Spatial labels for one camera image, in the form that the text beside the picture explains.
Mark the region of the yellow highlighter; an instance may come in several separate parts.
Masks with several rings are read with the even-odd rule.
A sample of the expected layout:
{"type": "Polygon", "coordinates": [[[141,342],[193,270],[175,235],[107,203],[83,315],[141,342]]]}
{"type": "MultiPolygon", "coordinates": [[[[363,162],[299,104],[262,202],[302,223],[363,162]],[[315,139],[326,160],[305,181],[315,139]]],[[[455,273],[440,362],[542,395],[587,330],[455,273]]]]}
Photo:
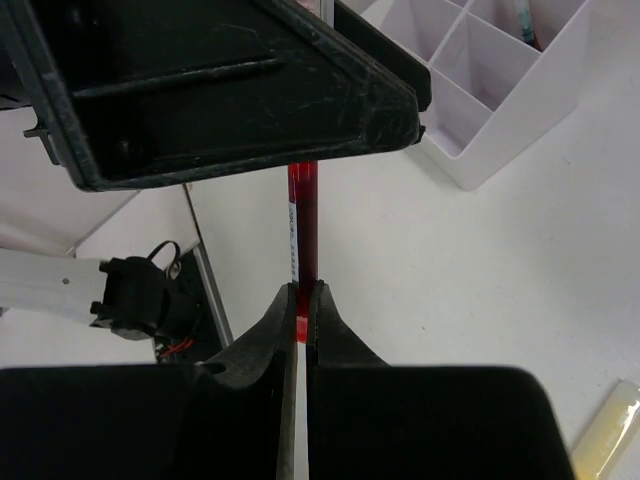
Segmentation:
{"type": "Polygon", "coordinates": [[[571,453],[577,479],[609,479],[639,429],[639,385],[611,390],[571,453]]]}

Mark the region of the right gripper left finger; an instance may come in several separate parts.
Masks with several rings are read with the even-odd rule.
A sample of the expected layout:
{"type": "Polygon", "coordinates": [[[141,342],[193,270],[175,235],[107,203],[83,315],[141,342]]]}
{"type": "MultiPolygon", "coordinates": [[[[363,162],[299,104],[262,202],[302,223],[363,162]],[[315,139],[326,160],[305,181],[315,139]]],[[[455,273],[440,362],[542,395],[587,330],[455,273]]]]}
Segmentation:
{"type": "Polygon", "coordinates": [[[296,295],[211,359],[1,373],[5,479],[273,479],[291,406],[296,295]]]}

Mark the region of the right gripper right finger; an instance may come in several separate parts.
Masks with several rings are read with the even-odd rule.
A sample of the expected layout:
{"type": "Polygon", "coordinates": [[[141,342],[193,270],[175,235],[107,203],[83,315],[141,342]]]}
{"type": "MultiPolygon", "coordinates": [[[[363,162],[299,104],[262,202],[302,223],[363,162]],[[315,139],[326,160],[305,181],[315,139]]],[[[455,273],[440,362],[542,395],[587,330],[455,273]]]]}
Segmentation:
{"type": "Polygon", "coordinates": [[[343,321],[330,287],[310,299],[313,479],[570,479],[545,390],[508,366],[392,366],[343,321]]]}

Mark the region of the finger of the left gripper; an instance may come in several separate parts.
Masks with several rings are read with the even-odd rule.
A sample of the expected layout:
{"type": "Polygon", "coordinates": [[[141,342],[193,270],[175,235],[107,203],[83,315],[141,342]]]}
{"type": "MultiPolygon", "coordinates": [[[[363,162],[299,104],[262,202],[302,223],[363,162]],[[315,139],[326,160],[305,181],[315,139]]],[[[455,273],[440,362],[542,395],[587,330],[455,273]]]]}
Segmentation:
{"type": "Polygon", "coordinates": [[[420,139],[414,90],[294,1],[5,1],[1,104],[84,191],[420,139]]]}
{"type": "Polygon", "coordinates": [[[411,87],[418,111],[425,112],[432,101],[428,68],[401,46],[382,34],[343,1],[334,2],[334,29],[411,87]]]}

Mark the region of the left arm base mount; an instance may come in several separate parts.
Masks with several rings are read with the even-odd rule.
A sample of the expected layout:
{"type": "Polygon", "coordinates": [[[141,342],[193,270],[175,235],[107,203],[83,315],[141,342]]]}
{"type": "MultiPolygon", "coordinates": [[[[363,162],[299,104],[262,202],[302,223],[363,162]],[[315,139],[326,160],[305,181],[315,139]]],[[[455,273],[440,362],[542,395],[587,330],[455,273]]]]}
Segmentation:
{"type": "Polygon", "coordinates": [[[187,338],[153,340],[156,362],[195,364],[228,347],[234,339],[204,244],[198,243],[182,253],[165,273],[195,301],[197,315],[187,338]]]}

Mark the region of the red clear pen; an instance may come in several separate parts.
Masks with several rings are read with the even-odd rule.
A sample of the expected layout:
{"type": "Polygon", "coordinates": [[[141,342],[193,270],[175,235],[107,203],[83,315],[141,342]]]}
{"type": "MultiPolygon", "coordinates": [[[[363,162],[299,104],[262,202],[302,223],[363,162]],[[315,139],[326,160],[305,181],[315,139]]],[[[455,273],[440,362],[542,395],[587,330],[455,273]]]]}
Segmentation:
{"type": "Polygon", "coordinates": [[[308,479],[307,365],[310,300],[318,275],[318,164],[288,167],[291,273],[296,286],[297,386],[294,477],[308,479]]]}

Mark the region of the green black pen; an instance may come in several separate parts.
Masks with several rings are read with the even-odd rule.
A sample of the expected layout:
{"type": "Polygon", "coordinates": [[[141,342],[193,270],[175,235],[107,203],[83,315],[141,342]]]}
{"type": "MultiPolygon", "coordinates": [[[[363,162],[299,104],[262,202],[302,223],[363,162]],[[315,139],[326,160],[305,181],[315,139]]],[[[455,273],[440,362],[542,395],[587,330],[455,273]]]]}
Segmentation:
{"type": "Polygon", "coordinates": [[[542,48],[534,30],[533,17],[529,1],[514,0],[513,4],[522,41],[535,50],[541,52],[542,48]]]}

